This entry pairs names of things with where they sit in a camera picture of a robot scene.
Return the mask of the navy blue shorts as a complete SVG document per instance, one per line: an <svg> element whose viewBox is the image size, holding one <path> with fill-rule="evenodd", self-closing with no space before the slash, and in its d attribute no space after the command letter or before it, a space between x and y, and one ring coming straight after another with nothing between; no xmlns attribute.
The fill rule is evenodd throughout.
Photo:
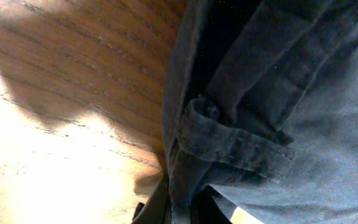
<svg viewBox="0 0 358 224"><path fill-rule="evenodd" d="M358 223L358 0L188 1L134 223Z"/></svg>

